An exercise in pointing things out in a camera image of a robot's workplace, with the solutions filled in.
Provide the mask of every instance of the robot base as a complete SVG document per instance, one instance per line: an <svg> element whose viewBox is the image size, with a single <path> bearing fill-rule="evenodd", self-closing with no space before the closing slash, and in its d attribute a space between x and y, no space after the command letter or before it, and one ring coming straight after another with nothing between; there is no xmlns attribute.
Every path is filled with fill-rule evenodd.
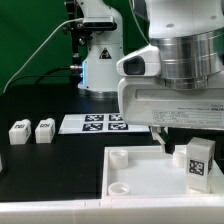
<svg viewBox="0 0 224 224"><path fill-rule="evenodd" d="M80 95L89 96L96 99L114 99L117 98L117 92L97 92L87 89L79 89Z"/></svg>

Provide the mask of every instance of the white plastic part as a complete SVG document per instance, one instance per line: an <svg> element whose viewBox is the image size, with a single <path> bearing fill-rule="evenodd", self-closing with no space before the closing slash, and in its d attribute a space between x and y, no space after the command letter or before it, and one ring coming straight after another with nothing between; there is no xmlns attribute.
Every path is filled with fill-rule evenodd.
<svg viewBox="0 0 224 224"><path fill-rule="evenodd" d="M125 196L131 194L131 187L126 183L113 183L108 187L110 196Z"/></svg>
<svg viewBox="0 0 224 224"><path fill-rule="evenodd" d="M173 153L173 165L178 168L185 168L186 147Z"/></svg>
<svg viewBox="0 0 224 224"><path fill-rule="evenodd" d="M125 169L128 167L128 152L123 149L110 151L110 167L112 169Z"/></svg>
<svg viewBox="0 0 224 224"><path fill-rule="evenodd" d="M208 192L213 166L215 142L193 138L187 145L185 181L190 188Z"/></svg>
<svg viewBox="0 0 224 224"><path fill-rule="evenodd" d="M161 73L160 53L157 47L148 45L140 50L137 50L117 62L117 72L122 76L128 76L124 72L124 62L136 56L140 56L145 62L145 75L144 76L156 76Z"/></svg>
<svg viewBox="0 0 224 224"><path fill-rule="evenodd" d="M55 121L51 118L41 120L35 130L36 143L51 143L55 134Z"/></svg>
<svg viewBox="0 0 224 224"><path fill-rule="evenodd" d="M16 121L9 131L10 145L25 144L31 134L31 122L27 119Z"/></svg>
<svg viewBox="0 0 224 224"><path fill-rule="evenodd" d="M207 33L224 27L221 0L146 0L150 38Z"/></svg>

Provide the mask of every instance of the circular hole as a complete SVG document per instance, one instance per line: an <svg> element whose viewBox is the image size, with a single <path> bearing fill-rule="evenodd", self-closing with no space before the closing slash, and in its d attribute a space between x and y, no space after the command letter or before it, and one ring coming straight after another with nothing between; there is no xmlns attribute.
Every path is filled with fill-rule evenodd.
<svg viewBox="0 0 224 224"><path fill-rule="evenodd" d="M113 156L125 156L125 153L124 152L112 152L111 153Z"/></svg>
<svg viewBox="0 0 224 224"><path fill-rule="evenodd" d="M116 157L122 157L127 155L126 150L112 150L110 153L112 156L116 156Z"/></svg>
<svg viewBox="0 0 224 224"><path fill-rule="evenodd" d="M128 195L131 192L131 188L125 183L113 183L109 186L108 192L110 196Z"/></svg>
<svg viewBox="0 0 224 224"><path fill-rule="evenodd" d="M216 20L217 16L211 16L211 20Z"/></svg>
<svg viewBox="0 0 224 224"><path fill-rule="evenodd" d="M173 28L173 27L174 27L174 24L173 24L173 23L170 23L170 24L167 24L167 25L166 25L166 28L169 28L169 29L170 29L170 28Z"/></svg>

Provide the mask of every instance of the white box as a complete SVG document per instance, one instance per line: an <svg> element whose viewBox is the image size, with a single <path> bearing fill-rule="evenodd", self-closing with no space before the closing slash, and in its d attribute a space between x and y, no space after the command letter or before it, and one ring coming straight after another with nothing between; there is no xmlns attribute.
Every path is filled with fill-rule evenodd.
<svg viewBox="0 0 224 224"><path fill-rule="evenodd" d="M35 130L36 143L51 143L55 134L55 121L51 118L41 120Z"/></svg>
<svg viewBox="0 0 224 224"><path fill-rule="evenodd" d="M214 141L193 138L187 145L185 181L188 187L205 192L210 191L210 171L214 152Z"/></svg>
<svg viewBox="0 0 224 224"><path fill-rule="evenodd" d="M31 122L29 120L16 121L9 131L11 145L25 144L31 134Z"/></svg>

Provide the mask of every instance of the qr-code label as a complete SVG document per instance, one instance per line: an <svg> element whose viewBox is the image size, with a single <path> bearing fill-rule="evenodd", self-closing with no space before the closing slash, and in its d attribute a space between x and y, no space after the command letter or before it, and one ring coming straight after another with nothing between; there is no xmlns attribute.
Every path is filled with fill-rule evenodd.
<svg viewBox="0 0 224 224"><path fill-rule="evenodd" d="M123 121L120 114L110 114L109 121Z"/></svg>
<svg viewBox="0 0 224 224"><path fill-rule="evenodd" d="M189 161L189 173L204 176L205 163L190 159Z"/></svg>
<svg viewBox="0 0 224 224"><path fill-rule="evenodd" d="M93 121L103 121L104 115L86 115L85 121L86 122L93 122Z"/></svg>
<svg viewBox="0 0 224 224"><path fill-rule="evenodd" d="M109 131L127 131L128 125L125 123L109 123L108 130Z"/></svg>
<svg viewBox="0 0 224 224"><path fill-rule="evenodd" d="M102 131L103 124L102 123L93 123L93 124L84 124L82 131Z"/></svg>

